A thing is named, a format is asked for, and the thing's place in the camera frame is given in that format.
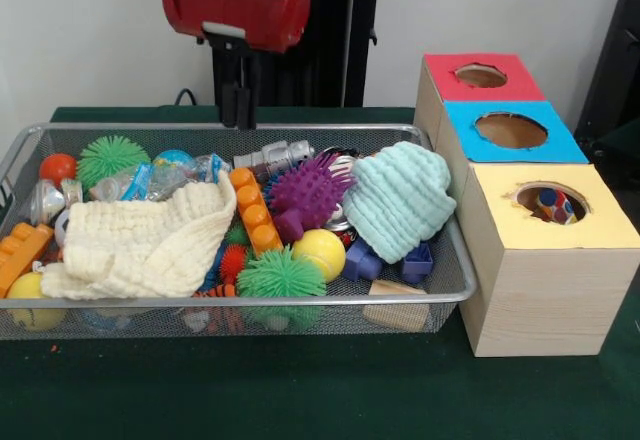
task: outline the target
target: blue box top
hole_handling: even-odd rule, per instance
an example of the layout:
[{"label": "blue box top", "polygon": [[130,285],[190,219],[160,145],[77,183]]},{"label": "blue box top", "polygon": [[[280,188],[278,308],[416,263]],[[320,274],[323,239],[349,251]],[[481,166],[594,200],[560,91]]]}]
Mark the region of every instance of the blue box top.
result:
[{"label": "blue box top", "polygon": [[477,163],[589,163],[549,102],[445,102]]}]

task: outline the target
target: stacked wooden boxes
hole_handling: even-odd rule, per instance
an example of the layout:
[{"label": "stacked wooden boxes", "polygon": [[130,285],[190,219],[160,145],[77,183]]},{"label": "stacked wooden boxes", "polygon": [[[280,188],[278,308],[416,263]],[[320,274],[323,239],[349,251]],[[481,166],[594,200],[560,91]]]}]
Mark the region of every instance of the stacked wooden boxes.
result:
[{"label": "stacked wooden boxes", "polygon": [[[415,125],[452,173],[479,280],[461,305],[476,356],[594,355],[640,263],[640,237],[514,55],[427,55]],[[578,221],[539,218],[542,188]]]}]

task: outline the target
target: wire mesh basket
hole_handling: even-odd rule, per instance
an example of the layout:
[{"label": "wire mesh basket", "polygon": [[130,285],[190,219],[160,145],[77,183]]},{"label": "wire mesh basket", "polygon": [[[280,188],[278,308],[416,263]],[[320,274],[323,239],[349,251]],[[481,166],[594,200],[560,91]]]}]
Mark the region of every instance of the wire mesh basket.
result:
[{"label": "wire mesh basket", "polygon": [[[162,151],[180,148],[192,155],[216,152],[231,159],[279,140],[308,140],[316,151],[332,146],[352,147],[364,154],[399,141],[430,148],[420,130],[408,125],[261,125],[255,131],[206,124],[37,125],[18,136],[0,163],[0,238],[29,217],[29,199],[45,157],[57,152],[77,157],[86,145],[104,135],[126,136],[143,146],[152,158]],[[433,333],[442,327],[458,302],[473,294],[476,279],[455,218],[429,243],[435,266],[419,285],[426,294],[370,296],[369,282],[338,278],[328,285],[325,297],[91,302],[0,299],[0,339],[391,333],[404,331],[392,326],[415,316],[426,316],[420,330]],[[398,267],[386,266],[380,279],[401,282]],[[277,321],[289,317],[309,321]],[[55,326],[43,328],[49,324]]]}]

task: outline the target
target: orange lego brick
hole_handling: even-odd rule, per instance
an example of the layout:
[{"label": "orange lego brick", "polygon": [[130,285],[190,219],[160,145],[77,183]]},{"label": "orange lego brick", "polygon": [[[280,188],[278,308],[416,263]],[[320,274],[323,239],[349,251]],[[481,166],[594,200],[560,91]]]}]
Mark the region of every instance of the orange lego brick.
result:
[{"label": "orange lego brick", "polygon": [[36,228],[19,223],[11,235],[0,242],[0,298],[7,296],[13,282],[31,270],[31,264],[42,256],[51,243],[53,229]]},{"label": "orange lego brick", "polygon": [[267,250],[281,250],[282,241],[251,170],[236,168],[229,179],[236,191],[238,212],[256,256]]}]

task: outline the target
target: green table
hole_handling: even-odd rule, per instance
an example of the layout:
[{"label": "green table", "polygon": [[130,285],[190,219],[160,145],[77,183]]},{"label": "green table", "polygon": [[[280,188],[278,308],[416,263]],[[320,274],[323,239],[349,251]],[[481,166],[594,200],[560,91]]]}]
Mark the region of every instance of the green table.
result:
[{"label": "green table", "polygon": [[[206,107],[59,109],[55,121],[211,121]],[[264,109],[262,121],[411,122],[410,109]],[[602,354],[475,359],[437,335],[0,343],[20,438],[608,439],[640,435],[640,297]]]}]

